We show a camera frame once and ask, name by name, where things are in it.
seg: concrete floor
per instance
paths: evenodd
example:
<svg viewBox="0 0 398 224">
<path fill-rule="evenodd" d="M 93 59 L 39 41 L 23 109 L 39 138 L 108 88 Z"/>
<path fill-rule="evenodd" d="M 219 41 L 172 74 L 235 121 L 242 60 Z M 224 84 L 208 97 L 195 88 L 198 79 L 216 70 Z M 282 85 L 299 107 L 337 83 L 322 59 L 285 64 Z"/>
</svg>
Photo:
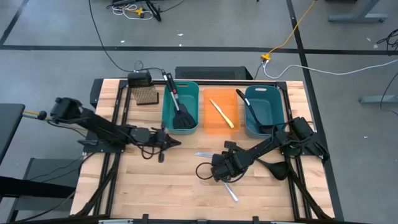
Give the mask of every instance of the concrete floor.
<svg viewBox="0 0 398 224">
<path fill-rule="evenodd" d="M 0 34 L 6 29 L 22 1 L 0 1 Z M 161 1 L 166 8 L 177 0 Z M 293 0 L 300 17 L 311 0 Z M 92 0 L 93 12 L 105 45 L 178 47 L 274 47 L 292 31 L 285 1 L 186 0 L 163 21 L 132 21 L 115 16 L 105 6 L 109 0 Z M 328 14 L 356 10 L 357 4 L 317 1 L 300 25 L 306 49 L 381 50 L 374 48 L 398 24 L 398 2 L 380 1 L 375 12 L 389 13 L 383 24 L 331 24 Z M 80 0 L 30 0 L 5 45 L 98 46 L 88 5 Z M 285 48 L 297 48 L 294 38 Z M 176 66 L 243 65 L 255 74 L 260 53 L 250 52 L 110 52 L 125 69 L 141 60 L 145 67 L 174 72 Z M 347 72 L 385 63 L 397 56 L 311 55 L 310 67 Z M 300 64 L 298 54 L 272 55 L 271 75 L 290 64 Z M 394 223 L 398 209 L 398 151 L 395 146 L 398 118 L 378 105 L 360 105 L 364 95 L 380 95 L 398 72 L 398 63 L 348 76 L 311 72 L 332 166 L 346 221 Z M 23 103 L 27 110 L 51 110 L 57 96 L 79 99 L 89 106 L 94 78 L 123 77 L 102 51 L 0 50 L 0 102 Z M 267 79 L 262 73 L 258 79 Z M 303 80 L 301 69 L 289 70 L 281 80 Z M 398 80 L 387 94 L 398 92 Z M 398 110 L 396 105 L 386 105 Z M 82 147 L 79 135 L 47 124 L 23 119 L 12 141 L 0 175 L 22 178 L 31 157 L 75 159 Z M 9 213 L 12 200 L 0 204 L 0 223 Z M 53 213 L 61 217 L 65 213 Z"/>
</svg>

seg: teal bin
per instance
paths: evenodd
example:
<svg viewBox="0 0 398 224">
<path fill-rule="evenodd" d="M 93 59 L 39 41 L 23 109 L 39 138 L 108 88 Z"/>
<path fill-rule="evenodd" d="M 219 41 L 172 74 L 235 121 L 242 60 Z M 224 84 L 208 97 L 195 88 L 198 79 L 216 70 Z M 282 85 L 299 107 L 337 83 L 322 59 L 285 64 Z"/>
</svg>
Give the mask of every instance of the teal bin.
<svg viewBox="0 0 398 224">
<path fill-rule="evenodd" d="M 162 121 L 166 121 L 166 128 L 171 134 L 192 134 L 199 123 L 199 86 L 194 82 L 175 81 L 180 103 L 187 107 L 197 125 L 192 129 L 174 129 L 173 118 L 175 116 L 175 106 L 167 86 L 164 88 Z"/>
<path fill-rule="evenodd" d="M 246 89 L 246 98 L 253 107 L 254 114 L 263 125 L 284 123 L 284 109 L 282 97 L 277 88 L 273 86 L 253 85 Z M 244 126 L 246 134 L 250 138 L 265 139 L 270 134 L 262 134 L 256 126 L 256 122 L 249 111 L 248 106 L 244 107 Z"/>
</svg>

